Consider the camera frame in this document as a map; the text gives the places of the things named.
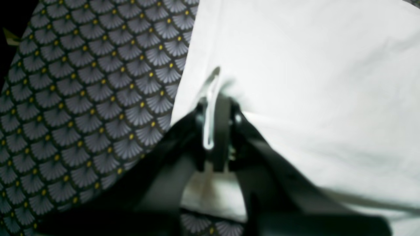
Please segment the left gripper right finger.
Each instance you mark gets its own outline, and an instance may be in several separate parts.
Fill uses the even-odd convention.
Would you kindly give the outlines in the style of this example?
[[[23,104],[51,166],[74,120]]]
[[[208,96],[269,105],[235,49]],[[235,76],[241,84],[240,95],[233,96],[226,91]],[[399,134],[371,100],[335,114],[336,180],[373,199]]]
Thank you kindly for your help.
[[[236,176],[246,236],[392,235],[383,217],[356,213],[318,190],[271,148],[233,99],[216,99],[212,121],[213,170]]]

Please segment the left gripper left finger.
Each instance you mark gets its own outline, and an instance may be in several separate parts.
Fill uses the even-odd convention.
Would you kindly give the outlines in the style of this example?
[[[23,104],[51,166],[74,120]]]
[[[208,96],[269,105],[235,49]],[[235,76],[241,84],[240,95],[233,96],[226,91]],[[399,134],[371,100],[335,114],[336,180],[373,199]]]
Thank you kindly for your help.
[[[178,236],[180,202],[191,176],[204,169],[202,126],[206,102],[173,125],[149,154],[88,203],[50,214],[46,236]]]

